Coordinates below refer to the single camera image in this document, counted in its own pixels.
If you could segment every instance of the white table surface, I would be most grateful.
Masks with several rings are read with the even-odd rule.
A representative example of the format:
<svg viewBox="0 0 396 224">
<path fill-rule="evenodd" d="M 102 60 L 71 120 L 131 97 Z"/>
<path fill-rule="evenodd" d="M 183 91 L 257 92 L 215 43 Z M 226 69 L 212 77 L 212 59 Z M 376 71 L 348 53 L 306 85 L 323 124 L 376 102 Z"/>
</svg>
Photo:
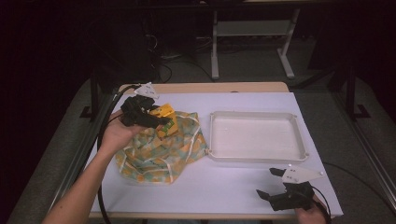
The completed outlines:
<svg viewBox="0 0 396 224">
<path fill-rule="evenodd" d="M 120 109 L 128 96 L 130 95 L 124 95 L 120 99 L 115 110 Z M 166 103 L 171 104 L 178 111 L 197 112 L 208 144 L 210 113 L 214 111 L 288 112 L 296 115 L 309 157 L 306 161 L 295 165 L 324 172 L 325 177 L 312 180 L 310 183 L 325 195 L 332 215 L 343 215 L 293 93 L 166 93 L 161 94 L 160 99 L 156 100 L 156 105 Z M 96 146 L 89 161 L 95 153 Z M 256 189 L 268 192 L 270 195 L 284 192 L 285 187 L 281 178 L 270 174 L 271 167 L 286 169 L 288 164 L 219 162 L 204 157 L 189 164 L 178 180 L 171 185 L 139 185 L 121 177 L 113 159 L 103 180 L 103 197 L 110 217 L 200 219 L 293 217 L 293 210 L 274 212 L 271 205 L 259 198 L 256 192 Z M 100 208 L 96 199 L 90 217 L 99 216 L 101 216 Z"/>
</svg>

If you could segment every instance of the white tray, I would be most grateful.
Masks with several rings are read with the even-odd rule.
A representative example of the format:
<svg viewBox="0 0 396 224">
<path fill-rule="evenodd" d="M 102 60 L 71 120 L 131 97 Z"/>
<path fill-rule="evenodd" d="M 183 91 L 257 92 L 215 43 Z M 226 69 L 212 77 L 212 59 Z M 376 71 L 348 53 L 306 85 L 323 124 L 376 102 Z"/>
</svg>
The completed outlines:
<svg viewBox="0 0 396 224">
<path fill-rule="evenodd" d="M 304 161 L 308 152 L 296 119 L 290 113 L 216 111 L 209 156 L 215 161 Z"/>
</svg>

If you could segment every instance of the patterned fabric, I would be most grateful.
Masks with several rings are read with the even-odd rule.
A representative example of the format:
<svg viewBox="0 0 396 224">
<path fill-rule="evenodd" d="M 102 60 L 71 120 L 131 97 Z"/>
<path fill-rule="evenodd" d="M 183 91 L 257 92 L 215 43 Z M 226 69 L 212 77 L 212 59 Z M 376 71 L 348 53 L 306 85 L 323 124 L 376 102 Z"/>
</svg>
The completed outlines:
<svg viewBox="0 0 396 224">
<path fill-rule="evenodd" d="M 159 138 L 154 129 L 146 129 L 115 155 L 122 176 L 138 183 L 171 184 L 187 164 L 205 155 L 198 115 L 178 111 L 176 115 L 177 133 Z"/>
</svg>

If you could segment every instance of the human arm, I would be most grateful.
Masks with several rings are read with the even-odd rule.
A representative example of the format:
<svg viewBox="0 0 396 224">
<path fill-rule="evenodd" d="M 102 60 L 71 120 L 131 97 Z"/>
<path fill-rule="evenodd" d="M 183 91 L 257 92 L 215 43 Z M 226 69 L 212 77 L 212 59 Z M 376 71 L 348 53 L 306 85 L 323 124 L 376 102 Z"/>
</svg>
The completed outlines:
<svg viewBox="0 0 396 224">
<path fill-rule="evenodd" d="M 317 195 L 314 195 L 313 200 L 322 204 L 323 207 L 326 207 Z M 306 211 L 303 208 L 295 208 L 294 211 L 299 224 L 326 224 L 323 213 L 314 203 L 312 203 L 312 207 Z"/>
<path fill-rule="evenodd" d="M 120 114 L 120 111 L 114 113 L 110 120 Z M 112 157 L 144 129 L 141 126 L 125 127 L 118 119 L 112 120 L 107 125 L 102 145 L 90 164 L 70 190 L 52 207 L 43 223 L 86 223 Z"/>
</svg>

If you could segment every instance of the hand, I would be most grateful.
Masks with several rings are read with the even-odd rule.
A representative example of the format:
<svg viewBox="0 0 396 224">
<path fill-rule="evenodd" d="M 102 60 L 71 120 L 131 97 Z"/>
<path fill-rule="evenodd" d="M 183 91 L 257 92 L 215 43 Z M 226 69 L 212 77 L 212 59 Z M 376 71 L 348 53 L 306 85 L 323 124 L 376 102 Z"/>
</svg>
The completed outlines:
<svg viewBox="0 0 396 224">
<path fill-rule="evenodd" d="M 105 134 L 102 139 L 101 149 L 106 150 L 114 155 L 118 150 L 123 149 L 131 141 L 132 137 L 147 129 L 142 126 L 126 127 L 120 121 L 119 117 L 122 111 L 117 111 L 110 116 L 111 122 L 107 124 Z"/>
<path fill-rule="evenodd" d="M 314 195 L 314 200 L 321 203 L 323 207 L 326 208 L 317 195 Z M 294 211 L 300 224 L 326 224 L 326 219 L 324 218 L 323 213 L 314 203 L 312 203 L 312 208 L 307 211 L 303 208 L 296 208 Z"/>
</svg>

